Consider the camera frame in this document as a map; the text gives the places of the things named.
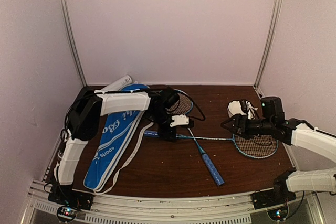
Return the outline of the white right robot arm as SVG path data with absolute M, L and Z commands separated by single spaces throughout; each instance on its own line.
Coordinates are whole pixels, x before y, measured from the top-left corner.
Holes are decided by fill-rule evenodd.
M 268 136 L 287 145 L 289 149 L 301 149 L 305 154 L 328 160 L 330 167 L 315 166 L 308 169 L 299 166 L 284 172 L 274 181 L 269 192 L 272 203 L 279 204 L 289 193 L 299 191 L 328 192 L 335 195 L 335 134 L 323 131 L 306 120 L 287 119 L 281 98 L 270 96 L 261 99 L 261 112 L 248 100 L 228 103 L 229 118 L 222 128 L 232 132 L 236 139 L 251 140 Z

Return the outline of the white shuttlecock tube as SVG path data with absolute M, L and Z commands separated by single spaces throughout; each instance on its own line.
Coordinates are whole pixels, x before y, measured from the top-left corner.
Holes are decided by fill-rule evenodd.
M 124 77 L 119 78 L 115 82 L 105 86 L 102 88 L 102 91 L 119 91 L 122 88 L 126 87 L 127 85 L 130 85 L 133 83 L 132 78 L 129 75 L 126 75 Z

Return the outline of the blue racket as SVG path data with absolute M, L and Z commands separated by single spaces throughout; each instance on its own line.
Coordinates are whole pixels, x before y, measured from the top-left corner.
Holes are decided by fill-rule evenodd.
M 191 130 L 189 135 L 176 134 L 176 139 L 193 139 L 197 140 L 209 140 L 209 141 L 231 141 L 236 149 L 249 158 L 264 159 L 273 156 L 279 148 L 278 140 L 271 136 L 254 136 L 249 139 L 245 139 L 237 134 L 233 134 L 230 138 L 221 137 L 202 137 L 195 136 Z
M 178 100 L 167 109 L 168 113 L 171 115 L 188 115 L 194 107 L 196 107 L 201 115 L 201 118 L 195 118 L 196 120 L 205 121 L 205 115 L 199 106 L 193 101 L 193 99 L 184 91 L 179 89 L 174 89 L 175 94 L 178 95 Z M 200 146 L 199 142 L 197 141 L 196 137 L 194 136 L 191 126 L 187 126 L 187 129 L 194 140 L 198 151 L 201 155 L 201 158 L 207 167 L 209 173 L 211 174 L 214 182 L 218 187 L 224 185 L 224 180 L 220 175 L 219 171 L 217 170 L 216 166 L 213 164 L 211 158 L 205 152 L 205 150 Z

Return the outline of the blue racket bag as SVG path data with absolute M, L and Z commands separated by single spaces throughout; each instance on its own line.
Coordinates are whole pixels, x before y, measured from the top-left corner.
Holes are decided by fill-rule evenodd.
M 138 110 L 108 114 L 98 149 L 83 181 L 83 185 L 95 195 L 105 193 L 103 188 L 133 138 L 143 115 L 144 112 Z

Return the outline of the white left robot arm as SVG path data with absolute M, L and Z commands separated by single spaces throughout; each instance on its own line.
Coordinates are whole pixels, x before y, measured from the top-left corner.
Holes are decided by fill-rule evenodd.
M 159 136 L 172 140 L 176 127 L 172 126 L 172 116 L 167 110 L 179 101 L 180 97 L 172 88 L 142 89 L 135 91 L 85 91 L 76 98 L 65 118 L 65 151 L 54 170 L 58 186 L 54 192 L 64 205 L 71 205 L 75 192 L 73 177 L 81 153 L 87 143 L 96 136 L 100 118 L 106 114 L 123 111 L 145 111 L 159 127 Z

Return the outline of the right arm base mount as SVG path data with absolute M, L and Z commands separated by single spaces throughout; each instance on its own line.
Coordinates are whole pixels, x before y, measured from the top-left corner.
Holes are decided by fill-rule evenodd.
M 254 209 L 266 209 L 268 217 L 275 222 L 286 221 L 290 216 L 289 202 L 295 200 L 295 193 L 281 195 L 274 189 L 257 190 L 251 194 Z

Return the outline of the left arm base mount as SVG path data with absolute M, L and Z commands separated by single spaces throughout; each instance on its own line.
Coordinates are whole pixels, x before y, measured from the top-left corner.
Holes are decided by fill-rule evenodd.
M 70 223 L 84 215 L 84 210 L 90 210 L 93 203 L 93 195 L 72 191 L 64 196 L 61 192 L 50 192 L 48 200 L 59 204 L 56 217 L 62 223 Z

